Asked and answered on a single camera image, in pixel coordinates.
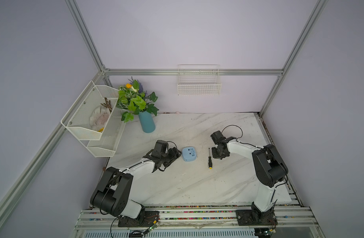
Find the black yellow screwdriver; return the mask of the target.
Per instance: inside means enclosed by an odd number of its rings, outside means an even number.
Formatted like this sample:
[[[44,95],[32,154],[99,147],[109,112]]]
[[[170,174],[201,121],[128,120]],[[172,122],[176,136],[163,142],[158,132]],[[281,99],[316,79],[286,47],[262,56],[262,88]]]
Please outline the black yellow screwdriver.
[[[211,149],[208,149],[208,167],[209,169],[212,169],[213,163],[212,163],[212,155],[211,155]]]

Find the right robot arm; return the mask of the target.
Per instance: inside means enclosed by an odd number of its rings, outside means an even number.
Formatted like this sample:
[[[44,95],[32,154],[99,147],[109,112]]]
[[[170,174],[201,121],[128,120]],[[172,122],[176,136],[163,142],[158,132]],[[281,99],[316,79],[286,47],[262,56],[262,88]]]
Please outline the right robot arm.
[[[272,144],[258,147],[239,142],[233,136],[226,138],[220,131],[212,133],[210,137],[216,145],[211,148],[213,158],[224,159],[237,154],[253,161],[259,187],[252,207],[260,213],[271,210],[277,201],[276,188],[284,183],[289,172],[277,148]]]

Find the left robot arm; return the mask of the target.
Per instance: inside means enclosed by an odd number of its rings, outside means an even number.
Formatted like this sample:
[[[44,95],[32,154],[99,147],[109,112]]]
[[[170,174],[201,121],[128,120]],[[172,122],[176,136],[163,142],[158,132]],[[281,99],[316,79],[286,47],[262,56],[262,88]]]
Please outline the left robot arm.
[[[133,165],[107,168],[90,198],[90,205],[104,215],[140,218],[144,207],[129,198],[132,183],[155,171],[165,171],[181,157],[182,151],[176,146],[169,148],[169,144],[169,141],[158,140],[154,148]]]

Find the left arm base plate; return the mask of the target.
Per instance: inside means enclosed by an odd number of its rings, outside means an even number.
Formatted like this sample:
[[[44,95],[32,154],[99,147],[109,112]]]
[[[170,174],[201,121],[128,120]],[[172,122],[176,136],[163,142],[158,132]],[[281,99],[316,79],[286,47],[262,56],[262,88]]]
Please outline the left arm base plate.
[[[117,227],[150,227],[159,220],[159,211],[142,211],[137,218],[119,216]]]

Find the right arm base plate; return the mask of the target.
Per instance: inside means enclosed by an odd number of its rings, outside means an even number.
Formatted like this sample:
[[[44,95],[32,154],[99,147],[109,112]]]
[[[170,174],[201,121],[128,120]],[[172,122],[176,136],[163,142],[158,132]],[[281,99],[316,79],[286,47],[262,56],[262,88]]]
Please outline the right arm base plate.
[[[278,222],[272,209],[266,212],[256,210],[236,210],[239,226],[277,226]]]

